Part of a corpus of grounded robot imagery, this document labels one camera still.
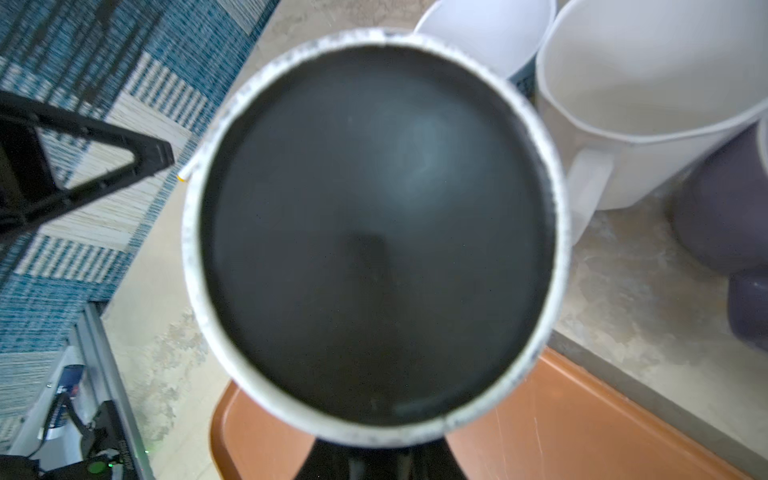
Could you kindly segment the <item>black mug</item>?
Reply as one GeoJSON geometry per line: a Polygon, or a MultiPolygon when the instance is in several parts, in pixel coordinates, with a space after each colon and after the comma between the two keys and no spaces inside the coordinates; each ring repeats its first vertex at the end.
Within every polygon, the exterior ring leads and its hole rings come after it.
{"type": "Polygon", "coordinates": [[[562,165],[531,103],[402,29],[301,44],[226,103],[182,220],[238,386],[314,441],[301,479],[460,479],[448,433],[536,364],[567,286],[562,165]]]}

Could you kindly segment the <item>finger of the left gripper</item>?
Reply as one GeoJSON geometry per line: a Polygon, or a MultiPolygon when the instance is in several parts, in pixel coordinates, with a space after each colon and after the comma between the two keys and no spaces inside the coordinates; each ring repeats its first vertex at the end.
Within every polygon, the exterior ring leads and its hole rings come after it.
{"type": "Polygon", "coordinates": [[[165,141],[3,91],[1,240],[174,164],[165,141]]]}

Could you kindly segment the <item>white faceted mug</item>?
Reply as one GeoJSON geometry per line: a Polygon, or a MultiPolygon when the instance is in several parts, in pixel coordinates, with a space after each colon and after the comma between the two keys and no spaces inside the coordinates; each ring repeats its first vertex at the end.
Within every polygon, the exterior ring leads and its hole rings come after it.
{"type": "Polygon", "coordinates": [[[570,1],[536,73],[579,239],[766,113],[767,5],[570,1]]]}

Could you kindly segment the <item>purple mug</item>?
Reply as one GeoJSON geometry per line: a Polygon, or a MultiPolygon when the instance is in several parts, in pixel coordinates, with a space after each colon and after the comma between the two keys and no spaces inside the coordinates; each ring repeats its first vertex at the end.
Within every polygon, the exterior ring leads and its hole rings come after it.
{"type": "Polygon", "coordinates": [[[731,331],[767,349],[767,120],[759,120],[698,165],[672,214],[679,243],[728,277],[731,331]]]}

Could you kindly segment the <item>blue patterned mug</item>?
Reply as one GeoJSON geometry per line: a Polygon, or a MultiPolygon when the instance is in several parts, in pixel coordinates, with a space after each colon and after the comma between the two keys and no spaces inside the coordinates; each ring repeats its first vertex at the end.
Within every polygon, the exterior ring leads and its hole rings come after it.
{"type": "Polygon", "coordinates": [[[415,30],[456,45],[531,99],[536,55],[557,12],[555,0],[442,0],[415,30]]]}

